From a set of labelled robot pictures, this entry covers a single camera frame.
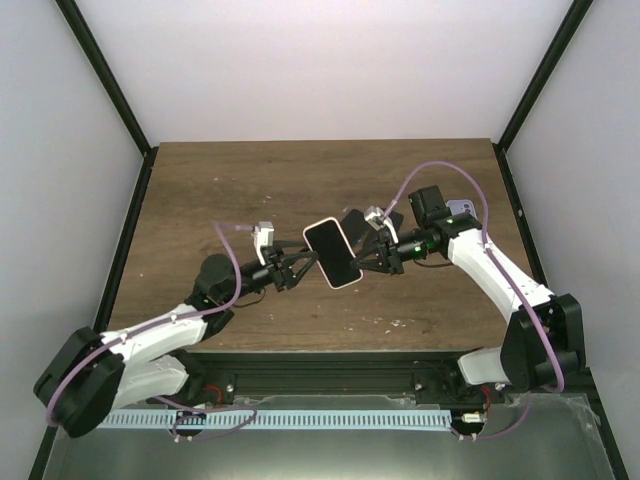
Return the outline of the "blue edged black smartphone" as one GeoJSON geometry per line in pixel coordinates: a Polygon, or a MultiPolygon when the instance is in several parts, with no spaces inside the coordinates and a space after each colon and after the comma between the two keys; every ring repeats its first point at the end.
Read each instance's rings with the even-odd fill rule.
{"type": "Polygon", "coordinates": [[[364,213],[358,209],[350,209],[340,220],[340,225],[351,247],[361,244],[372,230],[364,213]]]}

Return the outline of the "pink edged black smartphone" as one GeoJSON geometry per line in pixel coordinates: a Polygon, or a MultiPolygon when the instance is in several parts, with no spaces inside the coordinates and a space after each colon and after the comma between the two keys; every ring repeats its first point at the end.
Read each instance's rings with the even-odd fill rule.
{"type": "Polygon", "coordinates": [[[363,272],[351,265],[355,255],[335,217],[306,226],[302,236],[307,247],[317,254],[318,267],[331,289],[339,290],[363,279],[363,272]]]}

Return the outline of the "lilac phone case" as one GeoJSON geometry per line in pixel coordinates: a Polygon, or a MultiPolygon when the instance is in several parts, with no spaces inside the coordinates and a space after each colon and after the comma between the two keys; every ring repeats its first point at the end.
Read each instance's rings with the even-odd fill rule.
{"type": "Polygon", "coordinates": [[[469,214],[474,218],[477,218],[477,212],[474,203],[468,199],[451,199],[446,202],[447,208],[451,211],[452,215],[469,214]]]}

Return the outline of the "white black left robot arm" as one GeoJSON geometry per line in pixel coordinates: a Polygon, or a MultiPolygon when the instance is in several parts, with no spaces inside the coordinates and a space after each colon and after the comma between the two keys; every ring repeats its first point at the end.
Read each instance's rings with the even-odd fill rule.
{"type": "Polygon", "coordinates": [[[205,381],[183,359],[184,347],[220,333],[239,298],[268,286],[294,288],[317,258],[289,241],[275,242],[245,265],[232,255],[210,255],[191,294],[169,312],[116,331],[75,330],[33,388],[47,423],[78,438],[111,411],[141,400],[174,396],[184,404],[196,402],[205,381]]]}

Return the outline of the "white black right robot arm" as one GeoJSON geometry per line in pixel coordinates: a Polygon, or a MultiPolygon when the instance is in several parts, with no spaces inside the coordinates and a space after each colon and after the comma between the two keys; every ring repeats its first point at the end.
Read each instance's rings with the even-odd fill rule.
{"type": "Polygon", "coordinates": [[[501,346],[462,354],[444,378],[447,396],[472,399],[484,384],[517,392],[557,388],[586,364],[582,310],[570,294],[556,295],[512,262],[470,210],[451,211],[437,186],[409,196],[417,226],[400,233],[389,213],[369,207],[364,219],[376,234],[352,261],[370,272],[401,275],[409,261],[439,254],[467,274],[507,324],[501,346]]]}

